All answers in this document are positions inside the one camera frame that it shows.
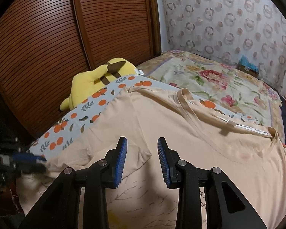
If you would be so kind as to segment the floral quilt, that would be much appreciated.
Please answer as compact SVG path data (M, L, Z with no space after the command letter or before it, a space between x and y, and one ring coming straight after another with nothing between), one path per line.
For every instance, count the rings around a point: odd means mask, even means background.
M151 79L187 88L258 125L277 130L285 140L282 101L279 94L263 81L232 66L194 53L173 50L138 65Z

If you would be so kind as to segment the circle patterned lace curtain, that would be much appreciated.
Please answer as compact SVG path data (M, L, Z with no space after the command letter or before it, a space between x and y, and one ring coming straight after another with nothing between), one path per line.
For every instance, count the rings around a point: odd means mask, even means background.
M162 0L171 49L228 65L242 57L286 94L286 19L271 0Z

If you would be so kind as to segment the orange fruit print bedsheet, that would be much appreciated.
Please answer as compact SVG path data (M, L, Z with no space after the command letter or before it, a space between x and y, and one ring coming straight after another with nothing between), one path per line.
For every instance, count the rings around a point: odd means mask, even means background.
M153 81L143 76L123 76L97 90L82 103L56 122L31 144L29 152L50 159L65 150L85 129L98 118L106 105L123 87L147 86L164 90L188 88L194 99L208 108L244 122L270 126L277 130L286 146L285 125L282 120L282 101L279 94L267 84L252 84L236 75L230 82L215 82L213 78L197 76L197 81L181 80L170 84Z

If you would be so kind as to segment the peach printed t-shirt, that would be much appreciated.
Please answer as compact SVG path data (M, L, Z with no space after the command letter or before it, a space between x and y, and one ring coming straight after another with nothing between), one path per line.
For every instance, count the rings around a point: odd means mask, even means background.
M47 163L46 175L22 176L17 193L25 213L66 167L89 167L124 136L129 146L122 182L108 190L111 228L173 228L178 191L164 183L157 140L197 168L221 168L267 228L286 215L286 147L272 127L229 118L194 100L187 89L124 88L91 127Z

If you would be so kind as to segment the brown louvered wardrobe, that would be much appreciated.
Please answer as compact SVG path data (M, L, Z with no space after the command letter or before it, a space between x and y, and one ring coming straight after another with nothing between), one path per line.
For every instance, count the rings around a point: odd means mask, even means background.
M0 93L37 138L61 117L74 75L160 53L157 0L15 0L0 19Z

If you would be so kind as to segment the yellow Pikachu plush toy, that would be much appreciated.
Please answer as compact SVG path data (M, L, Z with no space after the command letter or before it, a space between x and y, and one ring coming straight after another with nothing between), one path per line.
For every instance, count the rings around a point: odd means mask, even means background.
M113 58L92 71L81 72L72 79L70 95L60 104L60 111L72 110L90 95L103 87L130 74L137 74L137 68L124 58Z

